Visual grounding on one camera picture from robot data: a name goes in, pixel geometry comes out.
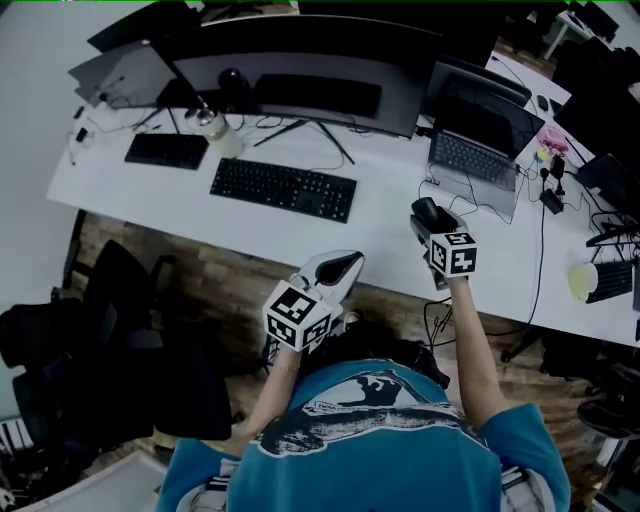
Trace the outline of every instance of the white desk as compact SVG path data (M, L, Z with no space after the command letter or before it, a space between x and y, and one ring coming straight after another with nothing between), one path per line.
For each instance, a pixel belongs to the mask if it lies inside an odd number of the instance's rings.
M556 20L562 23L562 27L560 27L560 31L558 32L558 35L553 39L552 43L549 45L549 48L542 56L544 60L549 60L549 58L551 57L555 49L562 42L562 39L564 38L568 29L571 29L573 32L575 32L576 34L579 34L586 40L589 40L592 37L597 37L598 39L600 39L600 41L602 41L607 46L607 48L609 48L610 50L613 50L613 46L611 45L611 43L604 40L600 36L597 36L584 23L580 22L580 25L578 25L575 21L571 19L567 11L563 11L560 14L558 14L556 16Z
M568 93L556 84L506 57L499 58L529 85L533 98L544 94L560 103L567 100ZM511 76L500 62L490 61L488 67ZM130 124L141 117L141 112L91 115L107 129ZM182 120L182 113L176 117ZM162 131L172 133L166 113L161 120ZM239 118L234 120L236 126L238 122ZM82 120L80 126L92 129ZM247 136L250 130L245 127L241 133ZM197 172L126 164L124 156L133 139L131 130L98 132L93 143L87 143L89 149L75 145L75 166L65 152L48 195L98 214L293 266L322 252L357 249L366 257L362 282L426 299L445 298L446 293L435 291L422 260L424 251L409 228L411 203L418 198L418 185L426 176L429 140L405 141L378 134L364 138L345 128L332 126L330 130L356 161L355 166L347 162L340 169L328 171L358 181L347 224L209 195L219 161L212 148ZM248 139L255 141L269 133L255 131ZM521 155L519 163L524 168L531 163L537 147L537 142L532 143ZM341 161L336 148L308 126L258 148L248 147L242 158L303 169L335 167ZM575 155L569 158L577 160ZM569 177L563 185L567 190L565 201L577 206L578 185ZM531 182L531 189L532 198L538 197L541 181ZM431 195L445 207L452 200L451 195L430 185L422 187L422 195ZM459 213L471 208L464 201L456 201L454 206ZM471 277L480 311L528 320L536 291L541 214L542 203L529 201L525 184L512 225L482 209L464 217L480 244L479 270ZM588 262L593 255L593 249L585 248L585 241L592 236L588 222L584 205L579 212L566 208L556 217L547 212L544 268L533 324L634 345L636 315L631 294L585 305L574 301L569 293L568 270Z

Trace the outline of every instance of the desk leg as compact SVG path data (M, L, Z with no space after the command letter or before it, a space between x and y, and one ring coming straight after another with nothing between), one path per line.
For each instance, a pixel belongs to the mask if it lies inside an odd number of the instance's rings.
M562 27L560 28L560 32L558 32L558 35L556 36L556 38L549 45L549 49L542 56L544 60L549 60L549 57L551 57L551 54L554 52L556 47L560 44L560 41L562 41L562 38L564 37L564 35L567 33L568 28L569 28L569 25L566 25L564 23L562 24Z
M536 341L538 341L542 337L542 333L544 332L544 328L536 327L534 325L530 325L524 331L524 336L520 345L518 345L512 352L508 350L504 350L500 355L500 361L503 363L508 363L518 354L521 354L526 349L528 349L531 345L533 345Z

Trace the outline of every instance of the black keyboard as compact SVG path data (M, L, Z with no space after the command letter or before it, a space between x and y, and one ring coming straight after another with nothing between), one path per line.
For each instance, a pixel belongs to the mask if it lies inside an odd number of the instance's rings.
M347 222L356 182L282 165L223 158L211 194Z
M501 188L515 189L515 171L507 158L443 132L434 133L432 144L432 162L467 172Z
M633 289L633 262L597 263L598 287L587 297L587 304L611 299Z
M197 170L209 143L201 135L148 133L134 137L125 162Z

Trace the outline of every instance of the laptop screen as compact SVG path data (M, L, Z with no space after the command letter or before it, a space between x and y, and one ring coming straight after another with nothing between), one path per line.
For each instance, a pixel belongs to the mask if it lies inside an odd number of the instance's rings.
M464 79L454 79L438 102L435 127L515 159L544 121L516 104Z

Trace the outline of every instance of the open laptop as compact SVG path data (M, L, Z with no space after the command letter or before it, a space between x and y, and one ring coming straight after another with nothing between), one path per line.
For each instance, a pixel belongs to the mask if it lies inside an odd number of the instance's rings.
M515 159L543 125L515 103L455 79L438 100L429 177L454 196L511 218Z

